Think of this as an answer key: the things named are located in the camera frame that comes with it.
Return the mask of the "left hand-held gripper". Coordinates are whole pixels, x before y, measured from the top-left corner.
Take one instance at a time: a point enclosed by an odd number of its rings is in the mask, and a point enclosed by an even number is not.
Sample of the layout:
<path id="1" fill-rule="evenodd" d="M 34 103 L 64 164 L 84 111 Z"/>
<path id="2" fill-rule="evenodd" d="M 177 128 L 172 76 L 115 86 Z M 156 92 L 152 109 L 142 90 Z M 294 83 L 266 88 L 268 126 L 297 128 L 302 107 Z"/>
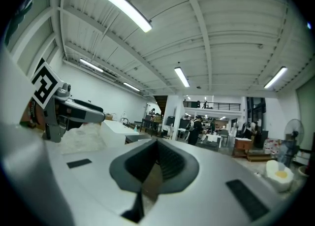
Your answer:
<path id="1" fill-rule="evenodd" d="M 67 101 L 70 97 L 70 84 L 61 80 L 44 59 L 40 59 L 31 83 L 35 87 L 31 116 L 36 120 L 36 106 L 43 110 L 46 140 L 59 143 L 66 131 L 66 124 L 81 125 L 104 121 L 105 114 L 101 107 L 78 99 Z"/>

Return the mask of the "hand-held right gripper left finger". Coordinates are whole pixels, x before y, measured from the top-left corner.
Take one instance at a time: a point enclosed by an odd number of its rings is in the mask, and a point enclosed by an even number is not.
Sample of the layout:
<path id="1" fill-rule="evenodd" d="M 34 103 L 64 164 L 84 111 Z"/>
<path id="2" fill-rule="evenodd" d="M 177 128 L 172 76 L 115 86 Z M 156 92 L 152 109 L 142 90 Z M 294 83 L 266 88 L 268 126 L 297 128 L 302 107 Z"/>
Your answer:
<path id="1" fill-rule="evenodd" d="M 122 217 L 132 209 L 137 195 L 121 190 L 110 175 L 111 162 L 130 150 L 151 142 L 143 139 L 99 151 L 62 154 L 57 143 L 46 142 L 48 159 L 76 226 L 134 226 Z"/>

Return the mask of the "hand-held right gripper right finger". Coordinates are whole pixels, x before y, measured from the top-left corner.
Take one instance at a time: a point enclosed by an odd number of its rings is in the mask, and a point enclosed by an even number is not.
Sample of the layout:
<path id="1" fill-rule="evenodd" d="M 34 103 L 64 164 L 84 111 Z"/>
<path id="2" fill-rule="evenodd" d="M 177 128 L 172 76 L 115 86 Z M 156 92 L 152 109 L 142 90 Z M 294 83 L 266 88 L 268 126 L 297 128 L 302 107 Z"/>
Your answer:
<path id="1" fill-rule="evenodd" d="M 161 194 L 141 226 L 270 226 L 286 208 L 262 177 L 229 156 L 173 141 L 199 163 L 184 191 Z"/>

